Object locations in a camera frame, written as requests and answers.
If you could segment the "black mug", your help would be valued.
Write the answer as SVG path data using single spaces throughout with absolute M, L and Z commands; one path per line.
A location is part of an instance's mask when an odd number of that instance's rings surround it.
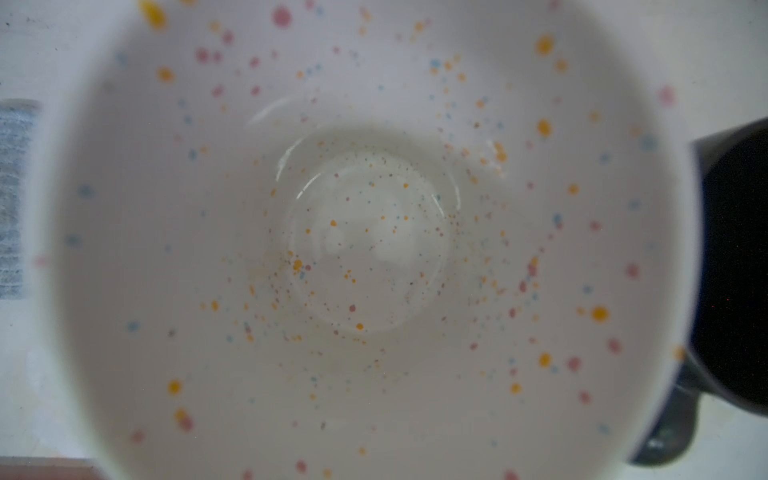
M 693 329 L 666 404 L 631 464 L 656 467 L 692 443 L 699 398 L 767 414 L 767 122 L 697 140 L 704 249 Z

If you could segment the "grey woven round coaster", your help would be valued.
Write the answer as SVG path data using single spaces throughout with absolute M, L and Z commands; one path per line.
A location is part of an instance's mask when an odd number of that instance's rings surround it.
M 1 101 L 1 299 L 22 297 L 21 203 L 28 150 L 40 113 L 29 99 Z

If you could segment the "white speckled mug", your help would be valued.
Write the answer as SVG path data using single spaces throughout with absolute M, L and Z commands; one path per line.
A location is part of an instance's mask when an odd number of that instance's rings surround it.
M 104 1 L 41 118 L 26 287 L 112 479 L 609 479 L 699 282 L 627 1 Z

